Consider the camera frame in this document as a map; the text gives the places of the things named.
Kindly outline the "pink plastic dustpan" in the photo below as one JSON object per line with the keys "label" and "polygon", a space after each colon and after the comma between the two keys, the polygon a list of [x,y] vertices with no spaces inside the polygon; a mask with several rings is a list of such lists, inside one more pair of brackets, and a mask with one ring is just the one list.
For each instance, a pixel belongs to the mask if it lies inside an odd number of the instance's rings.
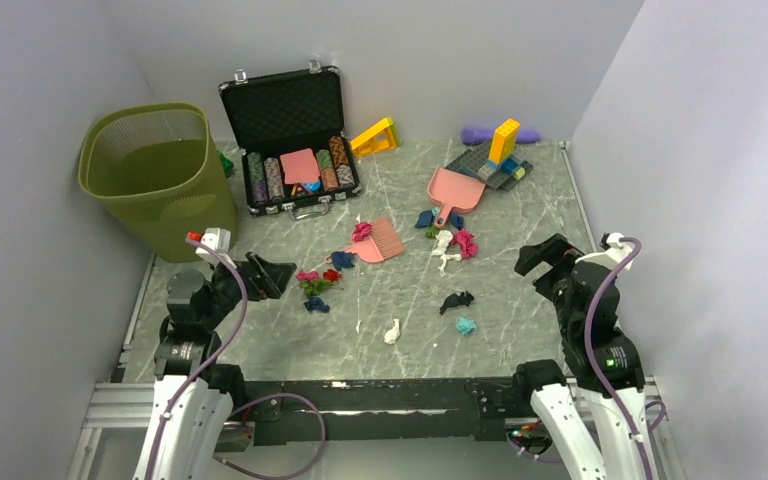
{"label": "pink plastic dustpan", "polygon": [[485,184],[473,177],[437,167],[427,186],[431,202],[440,207],[434,225],[443,227],[452,212],[471,212],[478,205],[484,190]]}

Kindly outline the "pink hand brush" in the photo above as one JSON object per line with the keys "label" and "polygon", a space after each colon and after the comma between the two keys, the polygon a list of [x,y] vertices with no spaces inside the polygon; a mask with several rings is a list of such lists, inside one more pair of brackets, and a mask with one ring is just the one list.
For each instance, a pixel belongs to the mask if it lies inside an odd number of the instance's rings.
{"label": "pink hand brush", "polygon": [[371,222],[371,233],[360,241],[342,249],[342,253],[357,255],[366,263],[382,263],[403,254],[405,245],[388,217],[380,217]]}

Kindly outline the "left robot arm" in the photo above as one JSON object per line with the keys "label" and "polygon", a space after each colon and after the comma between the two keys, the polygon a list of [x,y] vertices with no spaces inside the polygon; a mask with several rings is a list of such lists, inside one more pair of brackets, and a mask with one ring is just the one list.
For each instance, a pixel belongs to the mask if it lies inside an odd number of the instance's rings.
{"label": "left robot arm", "polygon": [[241,368],[217,362],[216,329],[248,301],[278,299],[297,271],[248,252],[230,271],[185,269],[168,281],[167,315],[154,353],[153,397],[136,479],[197,479],[205,473],[226,420],[249,396]]}

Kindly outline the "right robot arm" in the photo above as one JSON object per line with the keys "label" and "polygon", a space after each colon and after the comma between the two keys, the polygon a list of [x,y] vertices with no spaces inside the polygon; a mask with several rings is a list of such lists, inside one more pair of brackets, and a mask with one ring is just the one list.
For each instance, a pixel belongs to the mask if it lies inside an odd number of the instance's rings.
{"label": "right robot arm", "polygon": [[524,276],[549,269],[535,291],[554,307],[564,361],[517,366],[511,399],[536,415],[573,479],[655,479],[658,476],[646,417],[645,375],[633,341],[618,327],[619,274],[640,253],[639,239],[602,238],[585,254],[563,235],[520,248],[514,270]]}

